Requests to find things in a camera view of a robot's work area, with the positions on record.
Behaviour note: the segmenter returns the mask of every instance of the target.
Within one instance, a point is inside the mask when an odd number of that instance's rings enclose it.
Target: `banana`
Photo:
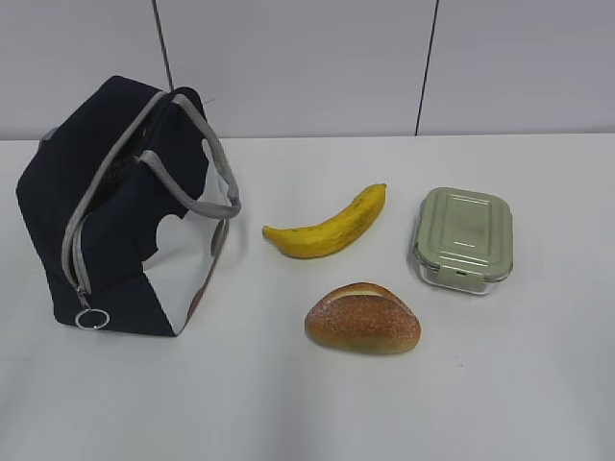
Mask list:
[[[333,218],[317,226],[296,229],[262,228],[281,252],[300,258],[331,255],[346,248],[369,229],[381,213],[386,184],[373,184]]]

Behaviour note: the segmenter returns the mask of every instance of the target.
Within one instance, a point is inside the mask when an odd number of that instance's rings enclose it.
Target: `bread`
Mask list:
[[[421,326],[393,293],[363,282],[337,288],[320,300],[306,317],[306,333],[331,348],[398,353],[416,346]]]

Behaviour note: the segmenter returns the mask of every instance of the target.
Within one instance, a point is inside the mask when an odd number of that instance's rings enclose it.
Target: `zipper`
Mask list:
[[[88,217],[89,215],[87,215],[75,229],[75,235],[73,236],[71,244],[71,256],[73,260],[73,267],[75,268],[75,278],[77,279],[75,292],[77,293],[77,298],[79,299],[79,304],[82,308],[75,316],[75,325],[81,329],[100,329],[107,326],[111,316],[106,310],[93,308],[89,305],[89,301],[87,300],[87,297],[92,293],[92,288],[89,283],[89,276],[87,275],[86,262],[84,261],[84,251],[81,246],[81,235]],[[82,318],[88,314],[97,315],[100,317],[100,321],[91,327],[85,326],[82,324]]]
[[[82,242],[81,234],[82,234],[82,230],[84,228],[84,224],[86,223],[86,219],[88,216],[86,216],[81,221],[81,223],[79,223],[79,225],[77,226],[77,229],[75,229],[75,235],[73,236],[71,247],[72,247],[73,267],[75,268],[75,277],[77,278],[77,284],[79,285],[78,288],[81,288],[81,290],[85,294],[91,295],[92,288],[89,283],[89,276],[87,275],[86,262],[84,261],[84,252],[81,246],[81,242]]]
[[[89,276],[87,275],[87,268],[84,262],[84,254],[81,248],[81,234],[84,226],[84,222],[87,218],[84,217],[86,213],[87,207],[91,202],[94,193],[96,192],[100,181],[103,178],[103,175],[111,165],[113,159],[117,155],[117,153],[122,149],[122,147],[128,142],[130,137],[138,130],[141,126],[147,115],[154,109],[157,102],[165,95],[164,91],[160,91],[156,93],[149,102],[143,107],[141,112],[136,116],[135,120],[129,125],[126,131],[119,137],[119,139],[113,144],[107,156],[103,159],[96,174],[92,178],[92,181],[84,193],[81,201],[77,204],[77,207],[74,209],[71,218],[68,220],[66,224],[66,229],[64,231],[64,238],[61,243],[61,267],[66,276],[66,279],[73,287],[77,294],[77,298],[79,299],[79,303],[82,306],[82,310],[75,316],[75,325],[79,328],[83,329],[99,329],[104,327],[109,322],[109,314],[102,310],[92,308],[89,305],[87,297],[91,295],[91,286],[89,283]],[[72,264],[74,267],[75,278],[70,270],[70,263],[72,260]],[[104,316],[103,322],[94,326],[94,327],[84,327],[80,319],[85,314],[95,312]]]

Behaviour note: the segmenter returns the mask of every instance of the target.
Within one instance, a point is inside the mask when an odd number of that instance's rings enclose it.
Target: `green lid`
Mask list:
[[[512,215],[493,195],[439,187],[425,198],[414,253],[447,275],[500,281],[512,270]]]

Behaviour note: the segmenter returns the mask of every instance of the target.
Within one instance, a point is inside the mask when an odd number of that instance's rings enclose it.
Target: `table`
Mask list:
[[[32,141],[0,142],[0,459],[455,461],[615,458],[615,135],[227,139],[244,209],[177,339],[57,325],[14,187]],[[264,224],[310,225],[386,182],[343,252],[281,255]],[[493,294],[408,268],[437,186],[505,198],[515,268]],[[367,280],[423,337],[374,357],[319,347],[311,307]]]

